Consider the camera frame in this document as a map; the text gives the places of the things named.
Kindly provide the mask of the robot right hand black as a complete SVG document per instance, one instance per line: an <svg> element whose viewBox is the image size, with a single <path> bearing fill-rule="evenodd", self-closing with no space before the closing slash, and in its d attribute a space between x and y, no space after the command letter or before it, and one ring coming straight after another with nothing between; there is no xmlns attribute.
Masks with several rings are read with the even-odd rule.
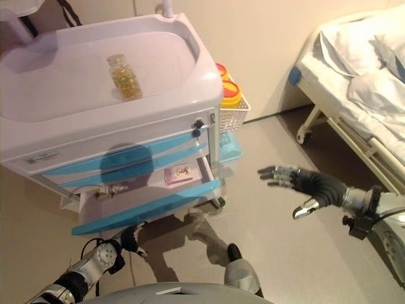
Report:
<svg viewBox="0 0 405 304"><path fill-rule="evenodd" d="M285 187L310 196L298 206L293 219L301 219L330 205L341 206L348 186L335 177L300 167L271 165L257 171L261 180L270 187Z"/></svg>

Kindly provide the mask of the robot left hand black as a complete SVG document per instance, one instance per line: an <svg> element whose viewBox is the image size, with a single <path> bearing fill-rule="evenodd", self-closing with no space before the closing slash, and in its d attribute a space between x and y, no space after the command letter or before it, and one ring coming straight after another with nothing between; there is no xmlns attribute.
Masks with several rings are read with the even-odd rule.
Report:
<svg viewBox="0 0 405 304"><path fill-rule="evenodd" d="M145 226L145 222L141 222L135 225L128 226L121 232L120 240L121 247L129 252L136 253L140 257L148 257L148 252L141 248L137 242L137 232L139 229Z"/></svg>

